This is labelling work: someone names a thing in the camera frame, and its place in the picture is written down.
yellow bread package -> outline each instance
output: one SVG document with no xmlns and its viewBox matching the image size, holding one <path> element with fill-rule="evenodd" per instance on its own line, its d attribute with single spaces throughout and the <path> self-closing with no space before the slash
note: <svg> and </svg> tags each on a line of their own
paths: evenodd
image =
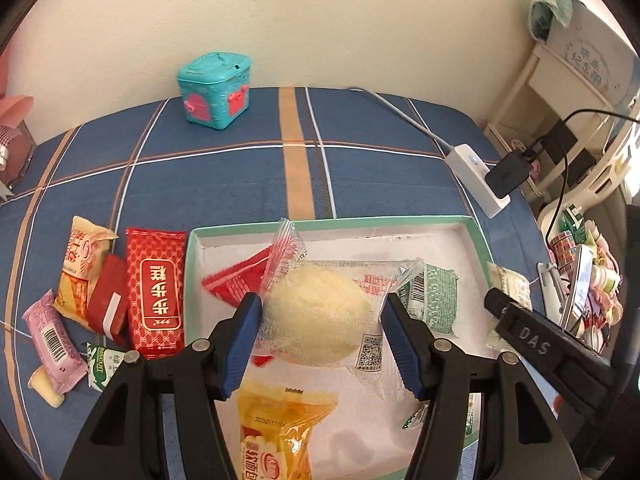
<svg viewBox="0 0 640 480">
<path fill-rule="evenodd" d="M 65 317 L 89 328 L 86 308 L 116 233 L 74 216 L 66 244 L 60 286 L 54 306 Z"/>
<path fill-rule="evenodd" d="M 242 480 L 311 480 L 311 428 L 337 405 L 334 394 L 244 381 L 238 390 Z"/>
</svg>

qr code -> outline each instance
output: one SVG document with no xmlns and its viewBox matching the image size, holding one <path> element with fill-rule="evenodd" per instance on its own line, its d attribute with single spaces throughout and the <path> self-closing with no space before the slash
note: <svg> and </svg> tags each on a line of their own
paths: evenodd
<svg viewBox="0 0 640 480">
<path fill-rule="evenodd" d="M 382 370 L 382 334 L 365 334 L 362 336 L 356 369 L 364 372 L 379 372 Z"/>
</svg>

round bread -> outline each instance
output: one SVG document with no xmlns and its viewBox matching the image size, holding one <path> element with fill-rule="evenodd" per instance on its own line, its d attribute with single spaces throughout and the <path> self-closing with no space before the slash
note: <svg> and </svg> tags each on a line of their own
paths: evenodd
<svg viewBox="0 0 640 480">
<path fill-rule="evenodd" d="M 326 366 L 360 347 L 371 323 L 371 304 L 353 280 L 305 265 L 273 286 L 262 316 L 274 354 L 297 364 Z"/>
</svg>

wall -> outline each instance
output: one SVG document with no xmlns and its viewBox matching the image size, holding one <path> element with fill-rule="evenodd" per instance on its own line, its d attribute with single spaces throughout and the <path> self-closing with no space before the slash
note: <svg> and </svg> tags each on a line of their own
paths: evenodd
<svg viewBox="0 0 640 480">
<path fill-rule="evenodd" d="M 599 0 L 584 0 L 608 15 Z M 254 86 L 359 85 L 458 108 L 482 124 L 532 47 L 529 0 L 39 0 L 20 26 L 11 93 L 38 142 L 178 94 L 211 50 L 254 60 Z"/>
</svg>

white tray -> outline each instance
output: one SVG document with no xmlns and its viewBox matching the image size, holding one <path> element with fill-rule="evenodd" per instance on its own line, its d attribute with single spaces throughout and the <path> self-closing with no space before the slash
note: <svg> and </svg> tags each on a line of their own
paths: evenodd
<svg viewBox="0 0 640 480">
<path fill-rule="evenodd" d="M 199 228 L 190 235 L 184 289 L 185 340 L 209 336 L 234 310 L 204 291 L 205 276 L 247 259 L 271 243 L 278 223 Z M 469 217 L 384 217 L 296 222 L 309 260 L 405 260 L 455 270 L 458 317 L 455 343 L 466 352 L 495 357 L 485 345 L 495 325 L 482 306 L 488 290 L 486 262 L 492 257 L 476 222 Z M 313 368 L 280 360 L 264 368 L 249 364 L 245 377 L 293 388 L 339 392 L 339 404 L 313 431 L 309 455 L 314 480 L 371 479 L 403 471 L 414 451 L 417 430 L 402 430 L 417 409 L 412 394 L 385 402 L 344 368 Z M 239 421 L 236 399 L 217 402 L 231 458 L 239 471 Z M 474 420 L 479 421 L 479 402 Z"/>
</svg>

